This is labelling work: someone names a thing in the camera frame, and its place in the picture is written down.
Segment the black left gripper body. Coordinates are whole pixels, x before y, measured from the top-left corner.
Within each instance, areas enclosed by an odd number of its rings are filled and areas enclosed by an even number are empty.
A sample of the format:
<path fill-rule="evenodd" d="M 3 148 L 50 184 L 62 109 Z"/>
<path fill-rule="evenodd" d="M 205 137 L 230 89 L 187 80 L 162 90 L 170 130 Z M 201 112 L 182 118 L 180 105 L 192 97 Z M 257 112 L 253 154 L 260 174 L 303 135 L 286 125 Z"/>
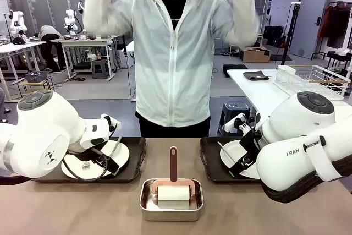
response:
<path fill-rule="evenodd" d="M 95 148 L 90 149 L 90 160 L 92 160 L 96 164 L 108 164 L 109 156 L 106 156 L 101 150 L 97 150 Z"/>

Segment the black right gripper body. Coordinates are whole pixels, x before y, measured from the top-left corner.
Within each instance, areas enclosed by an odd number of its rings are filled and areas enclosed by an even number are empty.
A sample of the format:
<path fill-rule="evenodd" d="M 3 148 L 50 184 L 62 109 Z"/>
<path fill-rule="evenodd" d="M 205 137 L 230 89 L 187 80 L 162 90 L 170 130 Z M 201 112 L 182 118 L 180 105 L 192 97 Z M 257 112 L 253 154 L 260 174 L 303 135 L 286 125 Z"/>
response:
<path fill-rule="evenodd" d="M 240 140 L 239 144 L 246 151 L 246 155 L 249 159 L 257 158 L 260 147 L 259 140 L 262 138 L 262 134 L 260 131 L 250 130 L 246 134 L 243 135 L 243 138 Z"/>

